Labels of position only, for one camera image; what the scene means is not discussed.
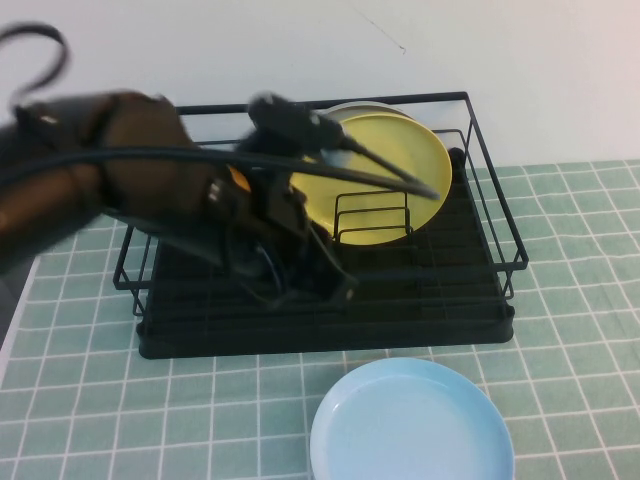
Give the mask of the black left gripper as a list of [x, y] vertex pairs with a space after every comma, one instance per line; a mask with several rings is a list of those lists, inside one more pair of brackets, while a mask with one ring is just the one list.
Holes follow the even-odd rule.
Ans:
[[[305, 288], [324, 301], [346, 302], [358, 282], [343, 269], [329, 233], [313, 221], [309, 224], [305, 196], [290, 185], [290, 178], [266, 168], [227, 167], [211, 180], [207, 201], [221, 221], [278, 250], [300, 250], [307, 243]], [[267, 281], [259, 280], [249, 286], [249, 295], [267, 309], [292, 301], [298, 293], [281, 258], [262, 244], [256, 252], [267, 264], [272, 294], [266, 294]]]

